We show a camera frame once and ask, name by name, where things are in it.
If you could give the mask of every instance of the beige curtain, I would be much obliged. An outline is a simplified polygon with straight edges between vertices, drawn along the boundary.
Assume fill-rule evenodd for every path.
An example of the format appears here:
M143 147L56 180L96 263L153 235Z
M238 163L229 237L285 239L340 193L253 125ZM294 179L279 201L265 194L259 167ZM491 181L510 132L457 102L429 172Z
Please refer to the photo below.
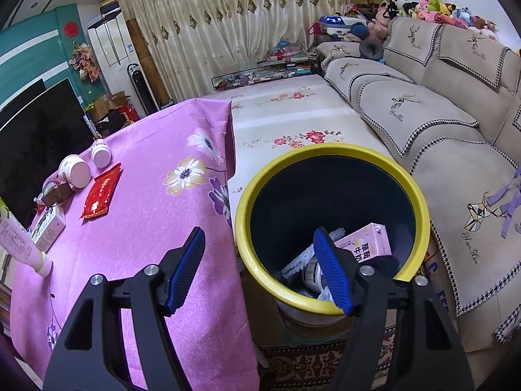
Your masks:
M136 18L171 96L211 94L212 77L247 69L282 38L308 48L307 30L345 0L119 0Z

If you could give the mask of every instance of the tower fan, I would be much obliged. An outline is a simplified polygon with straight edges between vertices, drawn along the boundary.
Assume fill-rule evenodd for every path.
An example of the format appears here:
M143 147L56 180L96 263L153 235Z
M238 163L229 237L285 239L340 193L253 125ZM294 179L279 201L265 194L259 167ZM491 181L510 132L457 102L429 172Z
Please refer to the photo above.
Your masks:
M157 112L157 105L155 104L154 97L150 93L145 76L141 71L141 68L137 63L131 63L127 66L127 74L129 75L130 82L139 98L141 106L149 114Z

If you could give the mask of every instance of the black tv screen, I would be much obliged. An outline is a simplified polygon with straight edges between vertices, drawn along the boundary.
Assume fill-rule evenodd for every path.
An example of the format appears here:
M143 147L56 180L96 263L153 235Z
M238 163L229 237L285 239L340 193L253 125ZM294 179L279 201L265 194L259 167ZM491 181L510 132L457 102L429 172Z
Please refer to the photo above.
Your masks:
M94 141L68 79L49 88L0 127L0 196L28 228L35 217L33 199L45 179L69 154Z
M38 95L45 92L45 90L46 88L43 79L40 79L2 107L0 109L0 127L4 126L10 118L34 100Z

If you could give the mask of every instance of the yellow trash can rim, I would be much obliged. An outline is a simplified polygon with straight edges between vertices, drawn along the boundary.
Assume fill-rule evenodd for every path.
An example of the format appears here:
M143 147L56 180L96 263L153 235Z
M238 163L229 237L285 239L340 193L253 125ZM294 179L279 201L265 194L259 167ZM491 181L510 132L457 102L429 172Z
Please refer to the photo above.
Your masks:
M412 177L394 160L359 145L340 143L316 144L291 150L265 165L252 178L243 191L235 215L235 239L244 265L255 280L277 300L306 312L338 316L343 315L343 312L333 302L319 301L302 296L273 278L255 253L249 229L253 205L264 185L274 175L288 166L317 156L346 156L374 164L392 176L407 194L414 212L416 235L411 254L400 271L395 275L395 279L408 282L418 271L429 244L430 219L427 202Z

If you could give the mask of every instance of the red packet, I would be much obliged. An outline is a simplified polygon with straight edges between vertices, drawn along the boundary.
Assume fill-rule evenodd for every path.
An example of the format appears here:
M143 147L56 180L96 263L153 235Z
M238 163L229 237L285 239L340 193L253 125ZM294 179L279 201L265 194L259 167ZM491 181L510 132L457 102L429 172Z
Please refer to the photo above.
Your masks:
M110 199L121 175L121 163L114 165L94 179L94 184L85 200L81 217L91 219L108 212Z

